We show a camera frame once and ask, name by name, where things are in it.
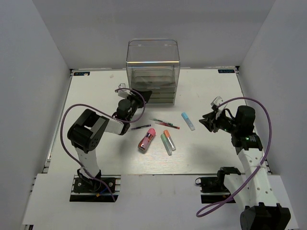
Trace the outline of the left corner blue label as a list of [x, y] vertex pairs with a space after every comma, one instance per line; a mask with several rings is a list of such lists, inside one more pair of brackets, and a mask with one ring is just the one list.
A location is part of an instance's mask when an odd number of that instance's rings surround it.
[[89, 76], [90, 72], [89, 71], [85, 71], [85, 72], [74, 72], [73, 73], [74, 76]]

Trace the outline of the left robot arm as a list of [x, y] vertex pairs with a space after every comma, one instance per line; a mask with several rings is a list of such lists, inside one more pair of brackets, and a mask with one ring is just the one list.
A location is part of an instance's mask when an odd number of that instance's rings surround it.
[[85, 186], [92, 192], [101, 188], [111, 190], [107, 183], [101, 180], [101, 170], [97, 164], [95, 149], [103, 134], [113, 133], [120, 136], [126, 134], [130, 124], [138, 121], [140, 117], [133, 119], [138, 109], [145, 110], [152, 91], [138, 91], [126, 88], [120, 84], [115, 90], [122, 99], [118, 103], [116, 111], [112, 115], [99, 112], [93, 107], [85, 106], [87, 109], [78, 117], [70, 127], [67, 138], [75, 148], [78, 157], [68, 154], [79, 165], [77, 174]]

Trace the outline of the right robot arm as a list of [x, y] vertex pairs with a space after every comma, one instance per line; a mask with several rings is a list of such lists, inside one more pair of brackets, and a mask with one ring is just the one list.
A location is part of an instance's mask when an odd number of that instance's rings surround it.
[[235, 116], [227, 116], [227, 108], [212, 104], [213, 111], [203, 115], [200, 123], [210, 132], [218, 130], [231, 134], [232, 145], [240, 159], [246, 180], [236, 167], [222, 167], [215, 177], [200, 177], [196, 185], [203, 193], [229, 192], [229, 198], [240, 209], [243, 230], [284, 230], [291, 213], [283, 207], [273, 193], [266, 165], [262, 163], [263, 146], [254, 131], [255, 110], [241, 105]]

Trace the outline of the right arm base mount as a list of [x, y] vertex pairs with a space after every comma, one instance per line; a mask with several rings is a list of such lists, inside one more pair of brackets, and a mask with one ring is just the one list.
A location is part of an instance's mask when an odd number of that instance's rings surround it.
[[195, 185], [201, 188], [201, 203], [213, 204], [225, 201], [231, 193], [224, 185], [226, 175], [237, 174], [241, 172], [236, 167], [221, 167], [215, 176], [198, 177]]

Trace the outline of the orange capped highlighter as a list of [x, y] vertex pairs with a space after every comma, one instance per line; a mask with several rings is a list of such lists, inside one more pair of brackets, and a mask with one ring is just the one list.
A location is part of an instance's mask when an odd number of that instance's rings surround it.
[[171, 138], [171, 136], [170, 136], [168, 130], [164, 130], [164, 135], [165, 135], [165, 137], [166, 137], [166, 139], [167, 139], [167, 141], [168, 141], [168, 144], [169, 144], [171, 150], [172, 150], [172, 151], [175, 151], [175, 150], [176, 150], [176, 147], [175, 147], [175, 144], [174, 144], [174, 142], [173, 142], [173, 140], [172, 140], [172, 138]]

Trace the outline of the purple pen refill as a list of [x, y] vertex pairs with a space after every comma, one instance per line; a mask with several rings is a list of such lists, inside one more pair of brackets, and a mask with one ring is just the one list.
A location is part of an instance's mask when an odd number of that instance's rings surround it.
[[133, 128], [131, 128], [131, 130], [138, 130], [138, 129], [147, 128], [147, 127], [151, 127], [151, 126], [152, 126], [151, 124], [147, 124], [147, 125], [133, 127]]

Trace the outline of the green capped highlighter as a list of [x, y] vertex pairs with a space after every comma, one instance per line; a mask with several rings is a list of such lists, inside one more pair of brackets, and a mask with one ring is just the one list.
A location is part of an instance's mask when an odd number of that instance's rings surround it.
[[161, 137], [162, 143], [163, 143], [163, 145], [164, 145], [164, 147], [165, 147], [165, 149], [166, 149], [167, 154], [168, 154], [169, 156], [171, 156], [171, 155], [172, 155], [172, 150], [171, 150], [171, 148], [170, 148], [170, 146], [169, 146], [169, 144], [168, 144], [168, 140], [167, 140], [166, 136], [165, 136], [164, 133], [163, 133], [163, 134], [161, 134], [160, 137]]

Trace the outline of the clear acrylic drawer organizer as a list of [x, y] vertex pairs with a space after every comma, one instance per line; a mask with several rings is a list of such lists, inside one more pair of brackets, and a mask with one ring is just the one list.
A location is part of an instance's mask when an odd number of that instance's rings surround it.
[[152, 91], [150, 104], [174, 104], [180, 68], [126, 68], [129, 87]]

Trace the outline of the green clear pen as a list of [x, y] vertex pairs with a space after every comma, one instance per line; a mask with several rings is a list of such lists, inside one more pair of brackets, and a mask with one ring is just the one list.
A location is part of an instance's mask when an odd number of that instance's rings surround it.
[[157, 119], [157, 118], [149, 118], [149, 119], [154, 121], [154, 122], [164, 123], [164, 124], [171, 125], [171, 126], [173, 125], [172, 123], [169, 123], [167, 121], [160, 120], [160, 119]]

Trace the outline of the blue capped highlighter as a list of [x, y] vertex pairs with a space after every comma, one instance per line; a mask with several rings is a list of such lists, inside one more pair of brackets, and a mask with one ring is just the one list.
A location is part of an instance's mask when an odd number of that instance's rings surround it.
[[193, 125], [193, 123], [191, 122], [190, 118], [188, 117], [188, 115], [183, 112], [181, 114], [181, 116], [183, 117], [184, 121], [186, 122], [186, 124], [188, 125], [188, 127], [190, 128], [191, 131], [195, 130], [195, 126]]

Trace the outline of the corner blue label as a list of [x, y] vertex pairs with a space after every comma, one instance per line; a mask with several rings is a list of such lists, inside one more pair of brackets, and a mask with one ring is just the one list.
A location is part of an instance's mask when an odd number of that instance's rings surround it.
[[90, 72], [89, 71], [85, 71], [85, 72], [74, 72], [73, 73], [74, 76], [89, 76]]
[[235, 73], [234, 69], [218, 69], [218, 73]]

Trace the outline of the right corner blue label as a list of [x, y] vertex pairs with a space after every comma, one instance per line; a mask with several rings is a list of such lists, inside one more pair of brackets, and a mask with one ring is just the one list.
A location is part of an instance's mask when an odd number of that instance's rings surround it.
[[218, 69], [218, 73], [235, 73], [234, 69]]

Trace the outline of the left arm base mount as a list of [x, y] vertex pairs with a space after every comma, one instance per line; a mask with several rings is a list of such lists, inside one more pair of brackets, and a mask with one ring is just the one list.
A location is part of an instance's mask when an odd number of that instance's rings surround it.
[[74, 176], [70, 202], [94, 202], [94, 203], [112, 203], [115, 202], [120, 193], [121, 176], [120, 175], [108, 175], [101, 177], [110, 188], [111, 193], [104, 184], [98, 183], [98, 186], [91, 187], [84, 182], [78, 175]]

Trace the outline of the pink glue stick tube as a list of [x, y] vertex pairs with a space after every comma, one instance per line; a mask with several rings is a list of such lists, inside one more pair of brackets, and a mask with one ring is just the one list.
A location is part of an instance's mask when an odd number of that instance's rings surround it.
[[144, 138], [139, 142], [138, 149], [140, 151], [146, 152], [150, 146], [151, 141], [156, 136], [156, 131], [154, 128], [150, 128]]

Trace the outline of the clear organizer top lid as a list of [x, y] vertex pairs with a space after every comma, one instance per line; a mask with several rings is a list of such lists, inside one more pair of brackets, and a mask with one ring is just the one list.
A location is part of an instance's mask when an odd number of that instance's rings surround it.
[[176, 40], [166, 38], [133, 39], [128, 42], [126, 68], [180, 68]]

